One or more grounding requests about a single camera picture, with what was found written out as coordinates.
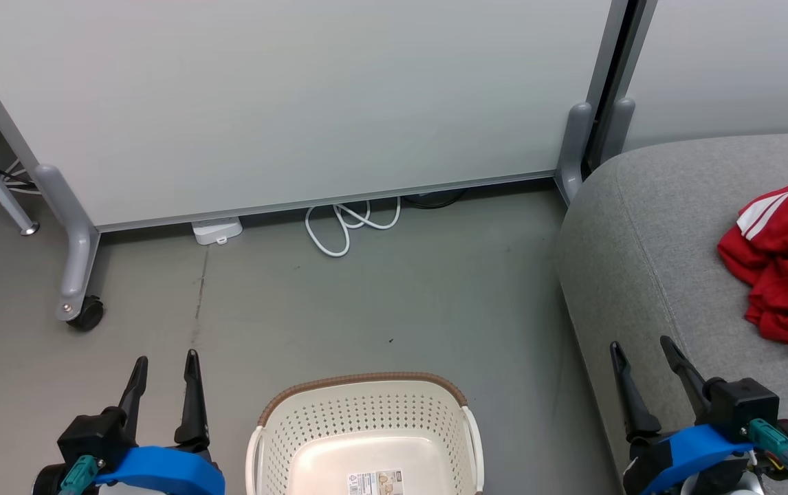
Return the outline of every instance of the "basket label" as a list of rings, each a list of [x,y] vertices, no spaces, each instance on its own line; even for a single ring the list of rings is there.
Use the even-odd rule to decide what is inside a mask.
[[[348,475],[348,495],[403,495],[401,470]]]

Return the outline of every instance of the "floor stain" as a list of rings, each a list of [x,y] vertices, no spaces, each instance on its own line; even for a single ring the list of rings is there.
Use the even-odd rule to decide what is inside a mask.
[[[199,341],[199,335],[201,335],[201,323],[198,320],[195,321],[193,324],[193,331],[189,334],[189,348],[196,349],[198,346],[196,342]]]
[[[205,250],[205,265],[201,267],[201,284],[199,285],[199,304],[195,307],[195,319],[199,319],[199,313],[201,312],[201,297],[205,292],[205,275],[208,273],[208,257],[211,254],[210,246],[208,249]]]

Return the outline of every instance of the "black cable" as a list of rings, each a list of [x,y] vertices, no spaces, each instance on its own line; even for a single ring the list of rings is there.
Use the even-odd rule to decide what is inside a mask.
[[[24,182],[25,184],[33,185],[33,181],[30,181],[30,179],[24,179],[22,177],[18,177],[17,175],[11,175],[11,173],[3,170],[0,170],[0,175],[13,179],[14,181]]]
[[[437,210],[439,208],[446,208],[447,206],[450,206],[450,204],[454,204],[455,201],[460,200],[461,197],[466,192],[467,192],[467,189],[461,189],[460,191],[458,191],[457,194],[455,194],[455,197],[453,197],[451,200],[444,201],[443,203],[436,203],[436,204],[433,204],[433,203],[432,204],[419,203],[418,201],[414,201],[412,199],[409,199],[408,195],[404,195],[403,197],[400,197],[400,198],[403,199],[404,201],[406,201],[406,203],[412,204],[412,206],[418,208],[419,210]]]
[[[22,191],[36,191],[36,186],[32,186],[29,184],[10,184],[6,182],[6,186],[9,189],[21,189]]]
[[[758,477],[758,485],[761,486],[761,493],[766,494],[767,489],[764,486],[764,476],[761,475],[761,470],[758,469],[758,466],[753,467],[752,470],[755,471],[755,476]]]

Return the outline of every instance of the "gray floor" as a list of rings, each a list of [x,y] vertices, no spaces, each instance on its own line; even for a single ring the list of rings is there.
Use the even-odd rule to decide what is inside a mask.
[[[0,143],[0,166],[12,160]],[[186,225],[105,235],[92,285],[107,313],[87,334],[54,317],[64,232],[42,199],[18,199],[42,228],[22,238],[0,210],[0,493],[27,493],[58,463],[58,435],[117,402],[140,355],[150,371],[138,441],[173,443],[189,348],[227,493],[244,493],[248,438],[275,394],[378,371],[462,388],[487,493],[618,493],[551,264],[565,213],[554,190],[406,209],[390,231],[353,232],[338,260],[311,244],[299,213],[244,219],[241,236],[211,247]],[[316,231],[341,242],[329,216]]]

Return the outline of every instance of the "white laundry basket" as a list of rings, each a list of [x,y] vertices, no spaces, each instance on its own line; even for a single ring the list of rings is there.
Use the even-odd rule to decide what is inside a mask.
[[[250,436],[247,495],[475,495],[483,448],[467,399],[430,373],[288,388]]]

